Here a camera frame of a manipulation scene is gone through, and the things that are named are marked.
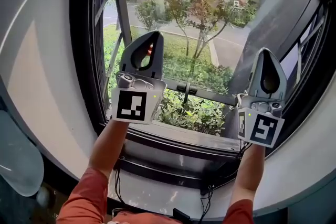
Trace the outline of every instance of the white wall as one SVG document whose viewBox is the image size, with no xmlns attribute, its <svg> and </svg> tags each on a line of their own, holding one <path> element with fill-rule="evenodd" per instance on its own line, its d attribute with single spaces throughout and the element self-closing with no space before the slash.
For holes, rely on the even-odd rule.
<svg viewBox="0 0 336 224">
<path fill-rule="evenodd" d="M 97 136 L 73 61 L 69 0 L 0 0 L 0 14 L 0 75 L 9 96 L 34 141 L 79 178 Z"/>
</svg>

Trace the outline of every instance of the red sleeve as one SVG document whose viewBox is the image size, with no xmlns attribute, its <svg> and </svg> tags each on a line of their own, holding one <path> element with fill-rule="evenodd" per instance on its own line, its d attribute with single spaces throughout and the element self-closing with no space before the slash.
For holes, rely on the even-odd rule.
<svg viewBox="0 0 336 224">
<path fill-rule="evenodd" d="M 87 168 L 58 215 L 57 224 L 103 223 L 107 207 L 108 179 L 98 170 Z"/>
<path fill-rule="evenodd" d="M 231 205 L 223 220 L 223 224 L 253 224 L 253 202 L 240 200 Z"/>
</svg>

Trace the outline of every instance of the person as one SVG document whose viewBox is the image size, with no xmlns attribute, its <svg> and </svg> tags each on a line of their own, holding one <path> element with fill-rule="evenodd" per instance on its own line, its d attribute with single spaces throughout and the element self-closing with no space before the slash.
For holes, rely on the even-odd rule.
<svg viewBox="0 0 336 224">
<path fill-rule="evenodd" d="M 104 128 L 95 142 L 88 168 L 60 210 L 58 224 L 104 223 L 108 179 L 122 150 L 128 126 L 128 123 L 111 120 Z M 253 144 L 245 151 L 223 224 L 253 223 L 253 200 L 264 171 L 264 159 L 262 146 Z M 162 215 L 127 211 L 118 213 L 112 221 L 119 224 L 181 223 Z"/>
</svg>

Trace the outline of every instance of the orange shirt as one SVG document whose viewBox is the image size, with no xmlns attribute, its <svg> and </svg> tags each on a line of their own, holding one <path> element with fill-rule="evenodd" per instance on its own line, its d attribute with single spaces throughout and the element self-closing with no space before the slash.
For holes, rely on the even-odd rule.
<svg viewBox="0 0 336 224">
<path fill-rule="evenodd" d="M 69 199 L 64 203 L 57 218 L 57 224 L 101 224 L 107 209 L 106 176 L 93 168 L 87 168 Z M 228 209 L 223 224 L 251 224 L 253 204 L 250 200 L 241 200 Z M 123 211 L 112 221 L 120 224 L 177 224 L 177 220 L 151 214 L 133 214 Z"/>
</svg>

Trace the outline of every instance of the pavement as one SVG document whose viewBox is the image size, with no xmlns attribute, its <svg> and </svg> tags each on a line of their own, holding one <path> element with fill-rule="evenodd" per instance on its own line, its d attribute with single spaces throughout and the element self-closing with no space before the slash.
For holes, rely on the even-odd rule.
<svg viewBox="0 0 336 224">
<path fill-rule="evenodd" d="M 143 28 L 142 23 L 138 20 L 135 14 L 135 7 L 136 5 L 134 4 L 128 4 L 130 25 Z M 106 6 L 103 13 L 103 25 L 107 26 L 110 24 L 115 24 L 117 22 L 117 18 L 118 13 L 116 7 L 114 5 Z M 218 29 L 220 29 L 222 26 L 223 22 L 218 23 Z M 160 30 L 183 35 L 183 32 L 175 22 L 170 22 L 167 25 L 163 25 L 160 27 Z M 198 38 L 198 29 L 188 26 L 186 27 L 185 31 L 189 37 L 196 39 Z M 231 67 L 232 70 L 234 70 L 239 61 L 241 52 L 243 51 L 249 32 L 250 29 L 248 27 L 239 28 L 227 25 L 224 30 L 213 39 L 213 43 L 210 42 L 210 51 L 212 54 L 211 58 L 213 64 Z"/>
</svg>

